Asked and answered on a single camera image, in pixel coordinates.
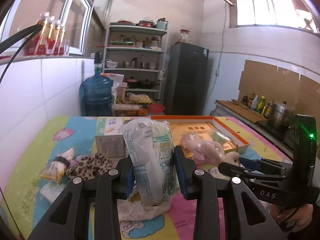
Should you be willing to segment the person right hand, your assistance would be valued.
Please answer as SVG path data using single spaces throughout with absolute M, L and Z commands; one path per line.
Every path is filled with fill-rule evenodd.
M 298 232 L 306 228 L 312 221 L 313 205 L 304 204 L 300 208 L 282 210 L 279 206 L 271 205 L 270 215 L 281 224 L 294 224 L 291 232 Z

